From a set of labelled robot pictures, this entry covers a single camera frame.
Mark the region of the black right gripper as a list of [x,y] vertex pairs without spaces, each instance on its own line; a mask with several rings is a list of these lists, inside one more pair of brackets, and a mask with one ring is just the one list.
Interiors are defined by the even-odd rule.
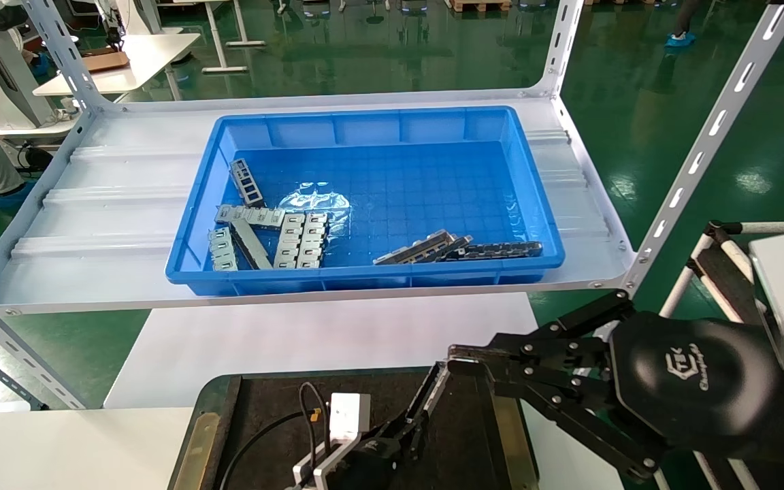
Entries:
[[[526,402],[638,482],[659,471],[665,441],[734,458],[767,449],[784,373],[766,334],[714,318],[635,311],[628,292],[612,291],[534,331],[495,333],[483,346],[454,344],[447,366],[485,368],[497,396]],[[620,321],[609,341],[598,337],[599,328]],[[610,360],[619,403],[644,424],[623,415],[607,382],[566,371],[603,370]]]

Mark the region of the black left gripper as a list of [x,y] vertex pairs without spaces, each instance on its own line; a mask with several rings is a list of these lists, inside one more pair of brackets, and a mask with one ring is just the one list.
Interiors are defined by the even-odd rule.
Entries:
[[321,489],[389,489],[406,458],[422,459],[430,417],[403,410],[379,426],[378,436],[340,444],[318,465]]

